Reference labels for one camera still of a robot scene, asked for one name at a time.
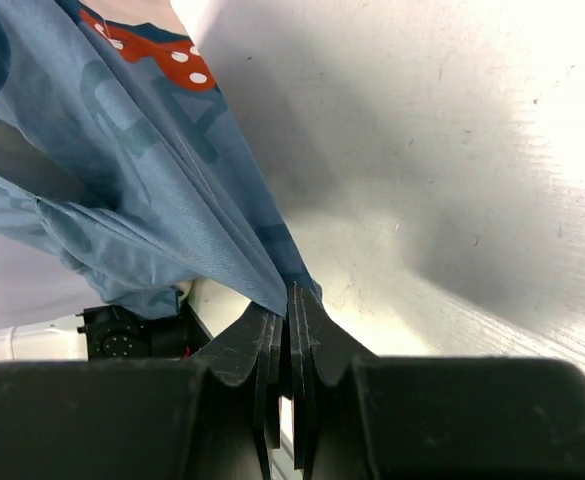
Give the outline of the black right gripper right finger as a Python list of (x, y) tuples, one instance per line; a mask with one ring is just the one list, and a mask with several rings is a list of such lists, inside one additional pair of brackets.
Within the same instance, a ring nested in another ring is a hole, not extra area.
[(374, 354), (297, 284), (288, 289), (288, 339), (294, 467), (304, 479), (366, 478), (352, 361)]

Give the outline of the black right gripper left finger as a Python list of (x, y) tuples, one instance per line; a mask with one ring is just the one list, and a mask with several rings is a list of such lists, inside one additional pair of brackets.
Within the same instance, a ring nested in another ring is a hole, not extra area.
[(269, 479), (280, 447), (283, 320), (251, 303), (195, 358), (208, 366), (198, 413), (197, 479)]

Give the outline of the blue cartoon print pillowcase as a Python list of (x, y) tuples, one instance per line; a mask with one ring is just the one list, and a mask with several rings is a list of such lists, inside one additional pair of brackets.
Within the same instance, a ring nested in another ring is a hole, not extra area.
[(197, 279), (319, 292), (194, 42), (78, 1), (0, 1), (0, 234), (148, 319)]

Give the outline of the white pillow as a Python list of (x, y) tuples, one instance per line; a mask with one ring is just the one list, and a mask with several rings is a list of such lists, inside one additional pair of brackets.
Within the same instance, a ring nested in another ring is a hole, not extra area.
[(86, 0), (83, 4), (107, 20), (128, 25), (151, 23), (163, 30), (189, 34), (200, 40), (206, 34), (207, 1)]

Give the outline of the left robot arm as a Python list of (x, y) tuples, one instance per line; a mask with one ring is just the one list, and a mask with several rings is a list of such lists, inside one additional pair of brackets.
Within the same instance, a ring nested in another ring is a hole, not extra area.
[(0, 329), (0, 362), (48, 360), (182, 359), (212, 335), (187, 304), (178, 315), (144, 319), (122, 307)]

